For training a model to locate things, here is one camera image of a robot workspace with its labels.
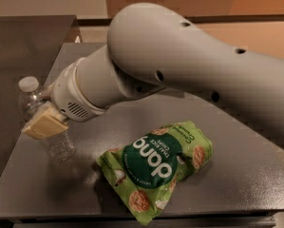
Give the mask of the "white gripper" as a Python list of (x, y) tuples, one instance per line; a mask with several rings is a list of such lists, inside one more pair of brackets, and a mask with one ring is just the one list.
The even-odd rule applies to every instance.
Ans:
[[(89, 102), (77, 83), (79, 60), (67, 66), (57, 77), (53, 85), (45, 86), (41, 96), (45, 100), (52, 100), (59, 110), (69, 119), (83, 123), (105, 113)], [(36, 114), (23, 127), (22, 132), (35, 140), (46, 139), (68, 129), (66, 117), (54, 105), (42, 105)]]

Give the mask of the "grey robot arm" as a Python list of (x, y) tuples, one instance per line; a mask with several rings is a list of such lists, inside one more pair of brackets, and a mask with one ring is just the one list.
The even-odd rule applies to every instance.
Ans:
[(39, 140), (165, 87), (195, 94), (284, 144), (284, 60), (230, 46), (157, 4), (125, 7), (107, 44), (66, 67), (23, 131)]

